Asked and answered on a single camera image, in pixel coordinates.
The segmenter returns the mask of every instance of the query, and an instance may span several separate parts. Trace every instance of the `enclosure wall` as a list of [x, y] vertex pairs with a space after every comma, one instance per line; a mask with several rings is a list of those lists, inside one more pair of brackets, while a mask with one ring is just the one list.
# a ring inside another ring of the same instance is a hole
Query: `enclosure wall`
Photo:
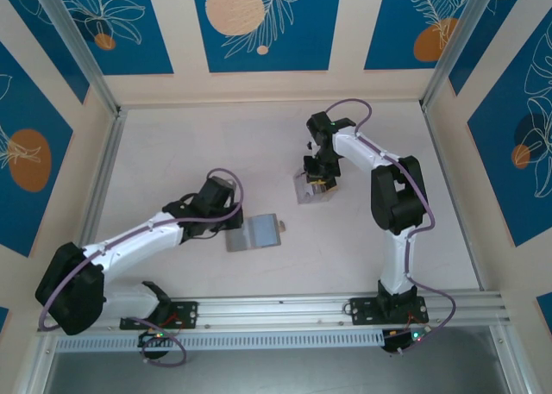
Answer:
[[491, 0], [428, 110], [484, 283], [501, 290], [546, 392], [552, 386], [544, 320], [552, 291], [551, 7], [550, 0]]
[[62, 76], [8, 0], [0, 42], [0, 392], [10, 393], [37, 328], [36, 286], [56, 248], [77, 239], [111, 117], [94, 91], [78, 99], [74, 75]]
[[129, 106], [419, 99], [468, 0], [62, 1]]

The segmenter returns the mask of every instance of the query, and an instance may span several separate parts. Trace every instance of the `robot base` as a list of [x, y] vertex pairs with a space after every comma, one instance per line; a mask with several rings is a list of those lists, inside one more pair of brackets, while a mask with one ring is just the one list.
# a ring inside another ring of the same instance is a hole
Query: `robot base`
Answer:
[[391, 295], [378, 281], [377, 297], [354, 297], [349, 300], [353, 325], [406, 324], [411, 316], [420, 322], [430, 320], [423, 297], [417, 295], [417, 287]]

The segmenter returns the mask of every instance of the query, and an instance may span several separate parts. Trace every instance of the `beige wall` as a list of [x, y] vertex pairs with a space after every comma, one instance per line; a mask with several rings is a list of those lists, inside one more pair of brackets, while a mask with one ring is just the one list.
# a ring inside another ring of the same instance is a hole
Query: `beige wall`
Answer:
[[364, 71], [382, 0], [340, 0], [327, 72], [209, 73], [194, 0], [152, 0], [173, 75], [109, 76], [123, 105], [221, 101], [419, 99], [432, 69]]
[[0, 335], [0, 392], [9, 393], [37, 328], [36, 286], [55, 249], [77, 238], [110, 116], [93, 91], [81, 105], [8, 0], [0, 0], [0, 41], [73, 130], [30, 257], [0, 246], [0, 306], [10, 312]]
[[549, 10], [550, 0], [518, 0], [459, 96], [447, 83], [429, 110], [480, 271], [502, 291], [542, 387], [552, 386], [552, 337], [536, 296], [552, 291], [552, 229], [514, 247], [467, 120]]

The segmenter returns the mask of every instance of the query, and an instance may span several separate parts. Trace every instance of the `silver metal plate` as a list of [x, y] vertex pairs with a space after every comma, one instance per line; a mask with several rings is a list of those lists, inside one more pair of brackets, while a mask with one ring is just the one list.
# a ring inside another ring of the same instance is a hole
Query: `silver metal plate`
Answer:
[[308, 183], [303, 170], [298, 170], [295, 173], [293, 185], [295, 186], [295, 195], [299, 204], [327, 202], [337, 191], [337, 186], [327, 190], [323, 184]]
[[240, 252], [248, 249], [279, 246], [280, 227], [275, 214], [248, 217], [241, 228], [226, 230], [226, 250]]

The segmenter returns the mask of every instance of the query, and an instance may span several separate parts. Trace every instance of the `metal profile bar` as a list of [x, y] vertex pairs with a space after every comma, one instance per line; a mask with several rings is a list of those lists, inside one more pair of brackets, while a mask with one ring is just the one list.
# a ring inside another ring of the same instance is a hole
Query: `metal profile bar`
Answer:
[[34, 358], [26, 361], [24, 377], [17, 384], [14, 392], [17, 394], [42, 394], [44, 392], [57, 345], [58, 337], [54, 335], [34, 338], [33, 349], [29, 351]]
[[110, 186], [111, 174], [115, 166], [117, 151], [121, 143], [122, 131], [126, 120], [127, 111], [123, 109], [112, 123], [110, 134], [103, 149], [102, 160], [92, 187], [91, 199], [86, 207], [85, 221], [77, 243], [79, 246], [85, 246], [96, 239], [97, 227], [102, 216], [105, 197], [107, 189]]
[[[450, 326], [491, 326], [508, 324], [510, 319], [497, 292], [451, 291], [457, 311]], [[450, 303], [443, 297], [422, 293], [425, 297], [430, 325], [436, 326], [450, 312]], [[196, 330], [189, 332], [307, 331], [344, 329], [402, 328], [401, 324], [354, 326], [346, 312], [352, 297], [375, 294], [327, 295], [314, 297], [238, 297], [179, 299], [199, 302]], [[118, 331], [117, 321], [102, 321], [86, 331], [87, 335]]]
[[105, 82], [104, 76], [96, 60], [80, 32], [72, 20], [62, 0], [38, 0], [53, 26], [66, 44], [67, 49], [77, 62], [78, 67], [88, 79], [91, 87], [96, 91], [101, 102], [113, 115], [119, 107]]
[[[177, 336], [188, 351], [382, 347], [381, 330], [348, 329], [314, 332], [184, 333]], [[89, 335], [60, 337], [56, 353], [120, 353], [139, 351], [136, 335]], [[151, 351], [178, 351], [165, 341]]]
[[442, 85], [449, 78], [456, 61], [466, 46], [467, 40], [477, 26], [478, 21], [483, 15], [489, 0], [469, 0], [466, 8], [460, 16], [455, 31], [450, 37], [447, 46], [442, 51], [441, 58], [438, 60], [430, 82], [422, 95], [422, 110], [427, 110], [434, 102], [436, 95], [442, 88]]

